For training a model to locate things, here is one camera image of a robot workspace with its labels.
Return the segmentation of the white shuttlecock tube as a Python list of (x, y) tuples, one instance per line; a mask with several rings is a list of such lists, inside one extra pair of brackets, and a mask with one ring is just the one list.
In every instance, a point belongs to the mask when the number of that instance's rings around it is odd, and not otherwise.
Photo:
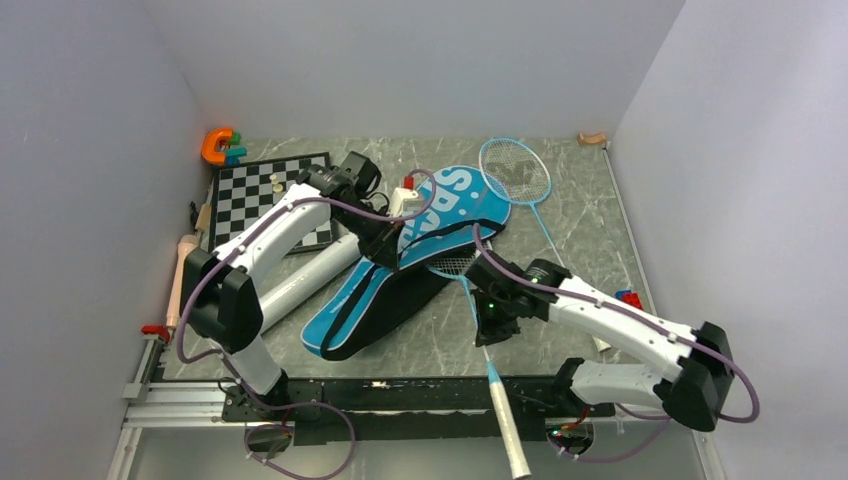
[(261, 296), (260, 306), (264, 318), (260, 334), (264, 334), (360, 258), (358, 239), (353, 233), (348, 233)]

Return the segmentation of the blue racket cover bag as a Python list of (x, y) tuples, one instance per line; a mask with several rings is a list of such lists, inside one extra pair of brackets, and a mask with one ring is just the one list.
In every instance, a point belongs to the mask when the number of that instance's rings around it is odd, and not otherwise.
[(399, 238), (399, 268), (361, 258), (328, 302), (305, 324), (302, 345), (329, 361), (345, 360), (382, 339), (422, 310), (449, 280), (428, 264), (474, 250), (472, 227), (489, 240), (505, 229), (511, 204), (488, 188), (476, 167), (446, 167), (418, 192), (432, 204), (406, 222)]

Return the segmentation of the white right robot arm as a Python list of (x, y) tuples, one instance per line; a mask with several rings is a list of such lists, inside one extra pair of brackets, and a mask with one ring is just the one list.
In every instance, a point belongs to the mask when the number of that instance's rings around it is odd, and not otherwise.
[(521, 268), (497, 254), (480, 256), (464, 276), (474, 287), (480, 345), (517, 334), (520, 318), (537, 318), (581, 329), (636, 358), (634, 364), (565, 361), (550, 391), (560, 413), (574, 415), (586, 405), (629, 404), (661, 409), (692, 430), (716, 428), (736, 376), (721, 327), (663, 320), (542, 259)]

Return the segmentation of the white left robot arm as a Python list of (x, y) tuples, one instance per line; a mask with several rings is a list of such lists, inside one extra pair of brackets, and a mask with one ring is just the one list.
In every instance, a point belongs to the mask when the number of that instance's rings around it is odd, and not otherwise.
[(316, 290), (361, 258), (396, 266), (402, 224), (389, 216), (388, 206), (376, 208), (370, 201), (381, 178), (377, 165), (357, 152), (337, 166), (311, 165), (234, 239), (211, 252), (191, 251), (183, 262), (174, 337), (179, 360), (190, 364), (201, 358), (184, 350), (185, 331), (192, 329), (250, 390), (248, 407), (264, 420), (279, 417), (289, 401), (289, 379), (262, 338), (266, 309), (256, 286), (298, 242), (330, 220), (348, 233), (307, 263), (305, 286)]

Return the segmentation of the blue badminton racket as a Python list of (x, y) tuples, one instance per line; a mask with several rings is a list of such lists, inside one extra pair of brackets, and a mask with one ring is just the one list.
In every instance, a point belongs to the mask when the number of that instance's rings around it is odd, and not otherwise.
[(513, 261), (542, 258), (573, 271), (561, 232), (575, 225), (565, 216), (572, 195), (559, 194), (540, 155), (520, 140), (492, 138), (481, 146), (478, 164), (491, 190), (515, 208), (516, 219), (498, 251)]
[[(478, 254), (472, 253), (470, 249), (440, 256), (431, 261), (427, 268), (434, 274), (458, 281), (468, 301), (471, 316), (477, 333), (482, 332), (481, 308), (477, 306), (477, 300), (472, 293), (470, 280), (465, 276), (469, 267), (474, 263)], [(513, 417), (511, 405), (503, 381), (489, 355), (486, 346), (481, 345), (487, 369), (488, 386), (493, 403), (493, 411), (496, 415), (506, 455), (509, 461), (511, 477), (513, 479), (531, 479), (532, 472), (521, 445), (516, 422)]]

